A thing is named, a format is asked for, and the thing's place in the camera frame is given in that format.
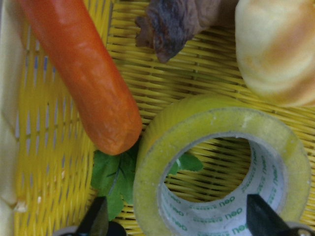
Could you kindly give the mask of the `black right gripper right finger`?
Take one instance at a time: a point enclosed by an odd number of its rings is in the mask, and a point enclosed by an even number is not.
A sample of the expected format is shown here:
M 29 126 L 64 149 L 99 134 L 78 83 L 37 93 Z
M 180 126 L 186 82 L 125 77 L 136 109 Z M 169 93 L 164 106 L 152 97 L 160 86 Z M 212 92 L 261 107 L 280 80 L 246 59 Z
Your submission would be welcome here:
M 284 236 L 290 231 L 288 224 L 258 194 L 247 195 L 246 224 L 252 236 Z

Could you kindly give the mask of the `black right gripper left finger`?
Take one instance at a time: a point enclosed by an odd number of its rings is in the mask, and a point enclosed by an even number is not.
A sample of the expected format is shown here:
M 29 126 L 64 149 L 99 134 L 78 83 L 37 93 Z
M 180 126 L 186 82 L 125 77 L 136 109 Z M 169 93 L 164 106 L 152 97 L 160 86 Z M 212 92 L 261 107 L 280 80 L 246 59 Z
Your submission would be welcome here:
M 109 228 L 107 199 L 96 197 L 76 230 L 77 236 L 105 236 Z

